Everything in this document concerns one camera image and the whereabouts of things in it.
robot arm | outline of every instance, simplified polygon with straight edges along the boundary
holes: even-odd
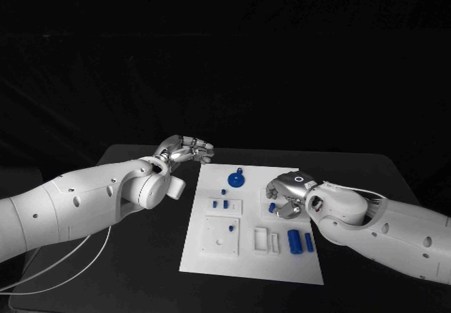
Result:
[[[372,200],[347,187],[319,185],[300,171],[268,184],[267,197],[278,193],[288,200],[274,210],[281,218],[306,211],[332,243],[415,278],[451,284],[450,217],[379,194]]]
[[[213,146],[173,136],[156,154],[72,171],[26,193],[0,200],[0,262],[39,246],[97,233],[164,196],[179,199],[185,181],[172,176],[180,162],[210,162]]]

table surface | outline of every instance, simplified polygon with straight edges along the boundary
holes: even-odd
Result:
[[[153,154],[156,146],[114,145],[98,164]],[[213,163],[300,168],[317,180],[373,190],[419,205],[391,159],[383,155],[216,149]],[[408,277],[330,243],[311,223],[324,286],[179,272],[200,164],[185,162],[174,176],[187,183],[176,201],[131,214],[113,226],[110,242],[82,275],[55,290],[13,296],[16,309],[48,312],[448,312],[451,287]],[[16,292],[66,280],[92,260],[107,230],[91,236],[71,258]],[[46,268],[81,239],[42,247],[25,277]]]

white cable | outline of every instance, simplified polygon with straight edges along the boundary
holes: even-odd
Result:
[[[51,287],[51,288],[45,289],[45,290],[40,290],[40,291],[23,292],[23,293],[0,292],[0,295],[33,295],[33,294],[36,294],[36,293],[42,293],[42,292],[49,291],[49,290],[55,289],[56,287],[65,285],[65,283],[68,283],[78,275],[82,274],[82,272],[89,268],[91,264],[95,262],[98,256],[101,255],[101,251],[104,250],[104,247],[105,247],[105,245],[107,245],[108,237],[110,237],[110,232],[111,232],[111,227],[108,227],[108,234],[107,234],[105,242],[104,242],[104,245],[101,246],[101,250],[98,251],[98,254],[97,254],[94,260],[92,260],[91,263],[87,265],[87,267],[81,270],[81,272],[78,272],[78,274],[76,274],[74,277],[71,277],[65,282],[62,282],[62,283],[58,284],[56,286],[53,286],[53,287]]]
[[[326,183],[326,185],[330,185],[330,186],[334,186],[334,187],[339,187],[339,188],[344,188],[344,189],[368,192],[368,193],[375,194],[376,196],[379,196],[382,199],[386,199],[386,197],[382,194],[378,194],[376,192],[372,192],[369,190],[357,189],[357,188],[352,188],[352,187],[344,187],[344,186],[336,185],[336,184],[333,184],[333,183],[330,183],[327,181],[324,181],[324,183]]]
[[[71,251],[71,253],[52,265],[49,266],[46,269],[43,269],[39,273],[36,273],[35,275],[32,275],[30,277],[27,277],[25,280],[16,282],[15,284],[10,284],[9,286],[3,287],[0,289],[0,291],[4,291],[6,289],[10,289],[12,287],[16,287],[16,285],[20,285],[22,283],[27,282],[30,279],[33,279],[35,277],[38,277],[40,274],[43,274],[46,271],[49,271],[49,269],[52,269],[72,254],[74,252],[78,250],[78,248],[82,246],[82,244],[87,242],[87,240],[89,239],[91,235],[87,236],[85,240],[81,242],[81,244],[76,246],[76,248]]]

table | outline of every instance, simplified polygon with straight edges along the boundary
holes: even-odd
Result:
[[[153,154],[156,146],[114,145],[98,164]],[[317,180],[373,190],[419,205],[391,159],[383,155],[216,149],[213,163],[300,168]],[[200,164],[185,162],[174,176],[187,183],[176,201],[166,197],[150,211],[113,226],[104,252],[82,275],[58,289],[13,296],[16,309],[48,312],[448,312],[451,287],[408,277],[330,243],[313,232],[324,286],[179,272]],[[74,256],[16,292],[45,289],[89,263],[104,242],[98,232]],[[49,266],[79,240],[45,246],[26,276]]]

gray metal hand part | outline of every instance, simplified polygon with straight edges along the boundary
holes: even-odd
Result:
[[[166,159],[174,170],[186,160],[210,163],[215,155],[213,145],[198,138],[173,135],[162,142],[154,155]]]
[[[278,193],[288,201],[304,205],[306,195],[317,185],[314,179],[301,171],[291,171],[280,176],[267,185],[267,198],[277,199]]]

